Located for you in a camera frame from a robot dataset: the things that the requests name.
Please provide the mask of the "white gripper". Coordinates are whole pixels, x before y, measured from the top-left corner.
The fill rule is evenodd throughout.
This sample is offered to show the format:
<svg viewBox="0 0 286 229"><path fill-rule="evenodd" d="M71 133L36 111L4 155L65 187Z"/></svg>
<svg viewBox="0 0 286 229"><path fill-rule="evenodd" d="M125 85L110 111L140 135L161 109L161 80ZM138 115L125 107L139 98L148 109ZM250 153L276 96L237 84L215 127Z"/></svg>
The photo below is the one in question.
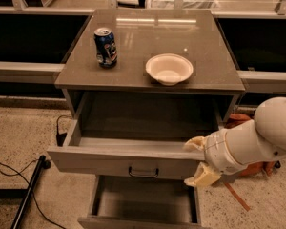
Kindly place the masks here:
<svg viewBox="0 0 286 229"><path fill-rule="evenodd" d="M186 185L206 187L220 180L221 174L232 175L247 168L233 157L226 141L227 133L227 129L221 129L207 137L193 137L184 144L183 149L188 152L204 150L208 163L200 162L194 175L184 180Z"/></svg>

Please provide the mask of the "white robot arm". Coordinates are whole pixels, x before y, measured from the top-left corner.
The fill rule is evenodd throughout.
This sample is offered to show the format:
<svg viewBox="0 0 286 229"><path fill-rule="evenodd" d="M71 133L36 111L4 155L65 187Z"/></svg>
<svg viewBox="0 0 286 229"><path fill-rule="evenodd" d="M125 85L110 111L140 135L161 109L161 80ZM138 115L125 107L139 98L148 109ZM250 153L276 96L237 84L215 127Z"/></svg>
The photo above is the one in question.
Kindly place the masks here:
<svg viewBox="0 0 286 229"><path fill-rule="evenodd" d="M231 129L193 137L183 149L204 155L194 175L184 180L192 187L209 186L254 163L286 158L286 97L262 102L253 119Z"/></svg>

